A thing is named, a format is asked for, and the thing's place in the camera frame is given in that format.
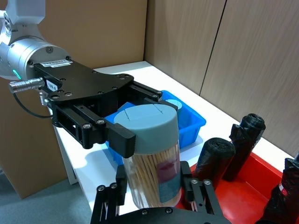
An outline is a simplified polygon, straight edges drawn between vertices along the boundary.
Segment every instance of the green indicator light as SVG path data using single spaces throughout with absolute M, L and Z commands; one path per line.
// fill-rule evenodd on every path
M 13 69 L 13 73 L 15 74 L 15 76 L 18 77 L 18 79 L 22 79 L 21 76 L 19 75 L 19 73 L 16 70 Z

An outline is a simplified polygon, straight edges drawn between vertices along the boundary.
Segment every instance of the cable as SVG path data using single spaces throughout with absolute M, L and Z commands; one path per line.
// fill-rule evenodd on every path
M 14 99 L 17 101 L 17 103 L 20 105 L 20 107 L 23 108 L 23 110 L 26 111 L 27 113 L 29 113 L 35 117 L 38 117 L 38 118 L 52 118 L 53 117 L 53 115 L 43 116 L 43 115 L 39 115 L 39 114 L 31 112 L 20 102 L 19 98 L 17 97 L 17 95 L 15 93 L 13 93 L 13 96 L 14 96 Z

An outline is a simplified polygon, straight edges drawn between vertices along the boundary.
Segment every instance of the cardboard wall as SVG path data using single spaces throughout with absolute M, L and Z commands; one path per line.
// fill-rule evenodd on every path
M 0 1 L 5 9 L 7 1 Z M 44 38 L 91 68 L 143 60 L 146 0 L 47 0 L 39 24 Z M 0 79 L 0 167 L 21 198 L 66 178 L 50 119 L 24 112 Z M 38 93 L 19 94 L 38 114 Z

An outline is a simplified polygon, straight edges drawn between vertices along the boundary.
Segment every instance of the clear plastic jar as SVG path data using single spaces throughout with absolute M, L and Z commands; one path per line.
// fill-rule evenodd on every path
M 174 207 L 181 198 L 178 143 L 155 154 L 123 159 L 134 204 L 138 208 Z

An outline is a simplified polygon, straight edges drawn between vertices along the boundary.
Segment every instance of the gray floor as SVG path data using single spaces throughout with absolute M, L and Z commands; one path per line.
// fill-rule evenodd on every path
M 0 174 L 0 224 L 88 224 L 90 217 L 79 184 L 65 180 L 21 200 Z

